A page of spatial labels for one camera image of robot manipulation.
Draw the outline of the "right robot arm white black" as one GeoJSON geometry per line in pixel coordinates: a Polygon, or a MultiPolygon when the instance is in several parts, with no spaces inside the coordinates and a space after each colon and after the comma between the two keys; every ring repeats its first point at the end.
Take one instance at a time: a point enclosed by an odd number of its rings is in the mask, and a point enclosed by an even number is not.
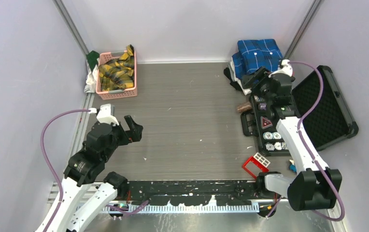
{"type": "Polygon", "coordinates": [[[287,65],[275,72],[261,67],[252,77],[258,80],[250,85],[252,94],[264,98],[266,117],[286,143],[297,169],[294,179],[278,172],[260,173],[256,178],[256,194],[265,199],[276,193],[287,198],[295,211],[317,212],[338,204],[343,214],[344,205],[339,195],[342,175],[323,161],[302,125],[304,118],[291,94],[295,80],[292,67],[287,65]]]}

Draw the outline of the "yellow plaid flannel shirt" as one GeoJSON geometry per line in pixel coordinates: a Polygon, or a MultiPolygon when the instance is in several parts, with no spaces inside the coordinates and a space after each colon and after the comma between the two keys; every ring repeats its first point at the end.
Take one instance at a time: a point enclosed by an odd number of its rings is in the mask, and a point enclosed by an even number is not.
{"type": "Polygon", "coordinates": [[[119,58],[113,58],[99,65],[101,91],[125,90],[135,87],[135,55],[130,44],[119,58]]]}

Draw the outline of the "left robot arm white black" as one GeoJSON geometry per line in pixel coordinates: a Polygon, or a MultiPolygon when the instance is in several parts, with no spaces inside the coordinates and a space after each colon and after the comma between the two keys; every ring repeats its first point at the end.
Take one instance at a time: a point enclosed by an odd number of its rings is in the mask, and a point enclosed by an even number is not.
{"type": "Polygon", "coordinates": [[[82,206],[79,205],[114,151],[120,146],[141,140],[143,126],[137,124],[130,115],[124,119],[128,130],[124,130],[114,116],[94,124],[82,149],[69,159],[59,185],[60,192],[37,231],[83,232],[106,204],[127,196],[128,180],[110,172],[97,191],[82,206]]]}

